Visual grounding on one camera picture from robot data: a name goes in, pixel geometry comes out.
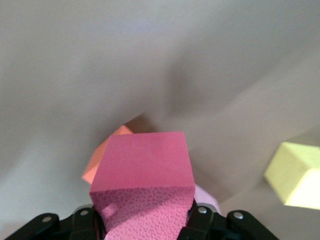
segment orange foam cube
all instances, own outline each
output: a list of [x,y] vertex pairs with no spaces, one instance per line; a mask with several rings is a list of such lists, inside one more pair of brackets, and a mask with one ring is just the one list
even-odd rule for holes
[[[125,134],[133,134],[133,132],[127,128],[125,125],[122,125],[119,127],[112,135],[125,135]],[[88,182],[89,184],[92,184],[98,166],[101,162],[101,159],[104,155],[104,152],[106,150],[107,144],[108,144],[109,138],[107,138],[103,143],[101,143],[93,152],[90,161],[88,165],[86,166],[86,169],[84,170],[84,173],[82,175],[82,179]]]

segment pink foam cube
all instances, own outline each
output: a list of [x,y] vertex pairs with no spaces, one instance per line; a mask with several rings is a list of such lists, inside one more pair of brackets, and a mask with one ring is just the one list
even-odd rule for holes
[[176,240],[194,195],[183,132],[111,136],[90,189],[108,240]]

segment white fabric backdrop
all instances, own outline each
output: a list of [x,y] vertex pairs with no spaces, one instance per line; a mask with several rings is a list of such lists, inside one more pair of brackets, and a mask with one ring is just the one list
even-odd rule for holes
[[320,144],[320,1],[1,1],[0,238],[90,202],[81,174],[119,125],[184,131],[196,182],[282,240],[318,239],[262,174]]

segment foam cube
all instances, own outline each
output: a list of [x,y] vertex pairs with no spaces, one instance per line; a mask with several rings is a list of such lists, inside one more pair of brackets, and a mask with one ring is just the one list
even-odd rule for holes
[[264,176],[285,205],[320,209],[320,147],[281,143]]
[[[133,132],[127,128],[125,125],[119,127],[112,135],[125,135],[133,134]],[[101,158],[106,150],[109,138],[107,138],[103,143],[101,143],[93,152],[86,169],[82,175],[82,179],[92,184],[94,177],[96,175]]]
[[90,189],[108,240],[176,240],[194,195],[183,132],[111,136]]

